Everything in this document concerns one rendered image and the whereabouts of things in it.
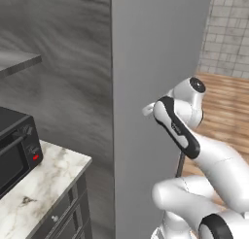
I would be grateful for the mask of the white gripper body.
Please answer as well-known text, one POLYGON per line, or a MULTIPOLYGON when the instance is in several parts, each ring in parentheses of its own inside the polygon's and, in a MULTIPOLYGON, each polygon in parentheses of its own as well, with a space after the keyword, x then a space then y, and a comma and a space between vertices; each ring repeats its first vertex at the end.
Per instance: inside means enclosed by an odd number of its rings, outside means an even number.
POLYGON ((154 103, 151 103, 151 104, 147 105, 146 107, 144 107, 144 108, 142 109, 142 114, 143 114, 145 117, 149 116, 149 115, 153 112, 154 106, 155 106, 154 103))

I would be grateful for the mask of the grey fridge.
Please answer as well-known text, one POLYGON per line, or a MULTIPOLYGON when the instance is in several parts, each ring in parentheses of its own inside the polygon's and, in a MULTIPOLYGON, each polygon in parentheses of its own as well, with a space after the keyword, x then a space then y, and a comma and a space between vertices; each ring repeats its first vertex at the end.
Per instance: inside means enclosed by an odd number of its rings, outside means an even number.
POLYGON ((180 152, 142 110, 197 67, 211 0, 112 0, 116 239, 150 239, 162 212, 155 183, 180 152))

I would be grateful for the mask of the black toaster oven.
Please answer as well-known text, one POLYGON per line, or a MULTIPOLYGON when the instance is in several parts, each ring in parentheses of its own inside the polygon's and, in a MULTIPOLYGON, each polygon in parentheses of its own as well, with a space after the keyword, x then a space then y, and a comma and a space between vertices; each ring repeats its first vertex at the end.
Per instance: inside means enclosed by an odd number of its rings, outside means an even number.
POLYGON ((0 200, 44 158, 34 118, 0 107, 0 143, 19 135, 25 139, 0 156, 0 200))

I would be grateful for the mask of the grey wall shelf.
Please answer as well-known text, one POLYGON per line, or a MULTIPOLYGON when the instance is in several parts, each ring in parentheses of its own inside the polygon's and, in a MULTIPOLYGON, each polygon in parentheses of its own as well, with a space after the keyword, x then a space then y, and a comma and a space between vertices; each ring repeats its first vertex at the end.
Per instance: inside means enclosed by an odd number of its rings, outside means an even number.
POLYGON ((42 62, 40 54, 0 50, 0 79, 42 62))

